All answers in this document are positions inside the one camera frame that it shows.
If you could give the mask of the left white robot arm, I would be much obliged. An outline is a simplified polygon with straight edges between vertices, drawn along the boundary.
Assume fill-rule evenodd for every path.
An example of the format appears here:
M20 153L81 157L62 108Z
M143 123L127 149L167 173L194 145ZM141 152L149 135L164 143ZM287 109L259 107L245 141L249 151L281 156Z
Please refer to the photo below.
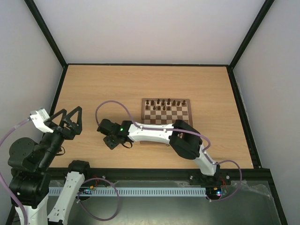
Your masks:
M71 112L62 109L52 116L41 108L30 113L30 120L44 135L40 142L20 138L9 149L12 203L22 225L66 225L79 188L90 176L90 164L81 160L69 164L63 189L50 213L48 169L62 150L63 142L81 134L82 108L78 106Z

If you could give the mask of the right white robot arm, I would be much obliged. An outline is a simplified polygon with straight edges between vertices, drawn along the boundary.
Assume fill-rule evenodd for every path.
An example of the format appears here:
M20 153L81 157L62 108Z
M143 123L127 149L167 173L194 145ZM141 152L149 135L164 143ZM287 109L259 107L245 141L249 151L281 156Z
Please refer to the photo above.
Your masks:
M173 124L150 125L129 120L117 124L103 119L97 131L105 135L103 140L112 150L125 143L164 143L171 146L181 158L193 160L208 183L216 183L221 178L219 166L204 147L205 137L183 120L176 120Z

